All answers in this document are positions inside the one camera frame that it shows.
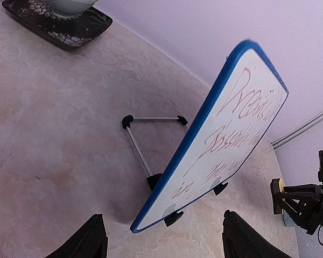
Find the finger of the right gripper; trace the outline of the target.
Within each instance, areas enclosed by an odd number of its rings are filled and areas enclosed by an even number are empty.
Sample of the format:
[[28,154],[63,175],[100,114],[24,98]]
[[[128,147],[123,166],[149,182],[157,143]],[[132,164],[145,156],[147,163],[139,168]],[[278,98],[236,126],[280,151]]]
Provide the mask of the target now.
[[305,202],[286,199],[281,204],[282,209],[291,217],[294,223],[313,235],[319,228],[323,229],[323,203]]
[[303,184],[290,187],[284,185],[284,192],[280,194],[280,196],[282,202],[286,199],[292,199],[296,202],[303,200],[305,202],[323,203],[323,187],[322,185],[316,184]]

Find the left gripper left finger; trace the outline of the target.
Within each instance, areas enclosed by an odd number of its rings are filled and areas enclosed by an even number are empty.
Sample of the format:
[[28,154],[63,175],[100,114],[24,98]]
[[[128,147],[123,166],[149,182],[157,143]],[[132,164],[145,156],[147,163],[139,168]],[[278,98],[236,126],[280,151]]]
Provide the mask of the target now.
[[106,258],[108,237],[102,214],[91,216],[63,245],[46,258]]

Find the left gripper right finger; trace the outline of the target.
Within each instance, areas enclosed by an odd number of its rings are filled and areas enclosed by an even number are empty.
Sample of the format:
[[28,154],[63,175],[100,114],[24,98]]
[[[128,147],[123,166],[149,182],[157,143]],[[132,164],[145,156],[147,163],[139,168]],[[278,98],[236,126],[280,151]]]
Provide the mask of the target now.
[[222,232],[225,257],[286,258],[234,211],[225,211]]

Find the yellow whiteboard eraser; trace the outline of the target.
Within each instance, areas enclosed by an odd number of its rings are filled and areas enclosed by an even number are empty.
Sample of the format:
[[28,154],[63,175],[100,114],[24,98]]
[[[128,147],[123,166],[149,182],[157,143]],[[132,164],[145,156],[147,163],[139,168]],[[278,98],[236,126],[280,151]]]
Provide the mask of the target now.
[[282,198],[280,194],[284,192],[284,182],[281,178],[275,178],[271,182],[271,193],[273,200],[273,212],[275,215],[283,214],[284,211],[280,206]]

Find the blue framed whiteboard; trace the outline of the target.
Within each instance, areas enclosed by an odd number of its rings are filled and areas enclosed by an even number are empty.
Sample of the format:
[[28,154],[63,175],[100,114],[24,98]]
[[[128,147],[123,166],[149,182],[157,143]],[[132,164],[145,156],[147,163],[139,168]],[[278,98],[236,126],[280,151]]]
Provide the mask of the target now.
[[288,90],[258,43],[240,42],[130,229],[142,232],[226,183],[244,164]]

